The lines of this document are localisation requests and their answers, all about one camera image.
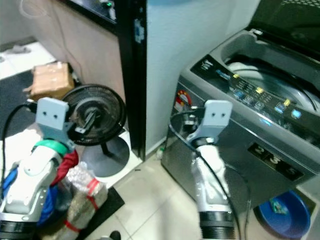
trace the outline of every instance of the washing machine drum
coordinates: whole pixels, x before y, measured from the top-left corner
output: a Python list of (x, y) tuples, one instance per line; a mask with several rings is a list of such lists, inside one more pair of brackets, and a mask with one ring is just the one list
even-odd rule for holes
[(232, 62), (229, 69), (249, 83), (261, 87), (280, 98), (289, 99), (293, 104), (309, 111), (315, 111), (314, 103), (306, 91), (293, 76), (284, 74), (276, 69), (247, 62)]

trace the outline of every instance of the blue button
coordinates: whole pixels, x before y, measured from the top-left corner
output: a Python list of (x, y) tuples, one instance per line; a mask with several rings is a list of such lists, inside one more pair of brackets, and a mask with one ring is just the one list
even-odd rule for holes
[(282, 111), (280, 108), (278, 108), (277, 106), (274, 107), (274, 110), (276, 110), (278, 113), (283, 114), (284, 111)]
[(286, 109), (286, 106), (282, 103), (277, 105), (278, 109), (280, 109), (281, 111), (284, 111)]
[(245, 94), (244, 94), (242, 91), (239, 91), (239, 90), (236, 90), (236, 91), (234, 92), (234, 95), (235, 95), (238, 99), (242, 99), (242, 98), (245, 96)]
[(294, 118), (294, 119), (299, 119), (301, 117), (301, 112), (298, 111), (298, 110), (292, 110), (291, 112), (291, 116)]

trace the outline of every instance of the cardboard box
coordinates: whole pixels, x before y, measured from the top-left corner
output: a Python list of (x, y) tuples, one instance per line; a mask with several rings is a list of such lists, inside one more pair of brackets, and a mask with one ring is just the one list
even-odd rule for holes
[(74, 87), (67, 63), (55, 62), (36, 66), (33, 69), (33, 84), (28, 88), (29, 98), (35, 101), (43, 97), (61, 100)]

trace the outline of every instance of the blue plastic bowl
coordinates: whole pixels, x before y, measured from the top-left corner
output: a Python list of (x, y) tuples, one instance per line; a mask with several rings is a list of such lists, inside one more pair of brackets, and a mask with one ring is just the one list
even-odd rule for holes
[(274, 212), (269, 201), (258, 206), (259, 215), (268, 228), (290, 239), (299, 239), (305, 235), (310, 228), (310, 214), (302, 199), (294, 191), (287, 191), (273, 200), (286, 208), (287, 213)]

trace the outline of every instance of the green ring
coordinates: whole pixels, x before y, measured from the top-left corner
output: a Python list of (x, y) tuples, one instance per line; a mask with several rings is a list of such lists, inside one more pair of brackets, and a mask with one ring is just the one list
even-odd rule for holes
[(68, 148), (65, 145), (63, 145), (58, 141), (54, 141), (50, 139), (38, 141), (34, 146), (35, 147), (44, 146), (44, 147), (53, 149), (57, 153), (59, 153), (62, 157), (64, 157), (69, 152)]

